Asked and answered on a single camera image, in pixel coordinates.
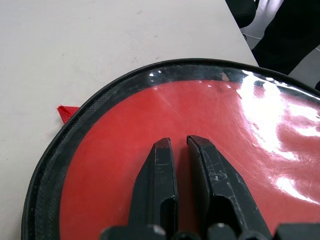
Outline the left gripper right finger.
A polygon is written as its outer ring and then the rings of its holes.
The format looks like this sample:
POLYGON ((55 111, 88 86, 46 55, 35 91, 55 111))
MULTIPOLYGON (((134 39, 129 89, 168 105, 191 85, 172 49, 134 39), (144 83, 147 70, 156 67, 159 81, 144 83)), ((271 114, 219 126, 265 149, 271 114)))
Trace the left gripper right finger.
POLYGON ((202 236, 269 236, 244 179, 207 138, 187 137, 191 182, 202 236))

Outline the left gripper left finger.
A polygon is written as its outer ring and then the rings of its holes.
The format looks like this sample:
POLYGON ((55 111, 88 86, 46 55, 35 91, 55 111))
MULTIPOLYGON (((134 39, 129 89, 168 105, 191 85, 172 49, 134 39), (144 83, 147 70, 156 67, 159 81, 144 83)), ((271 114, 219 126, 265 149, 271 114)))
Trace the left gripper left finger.
POLYGON ((155 142, 140 169, 132 191, 130 225, 158 225, 175 233, 179 222, 179 195, 171 140, 155 142))

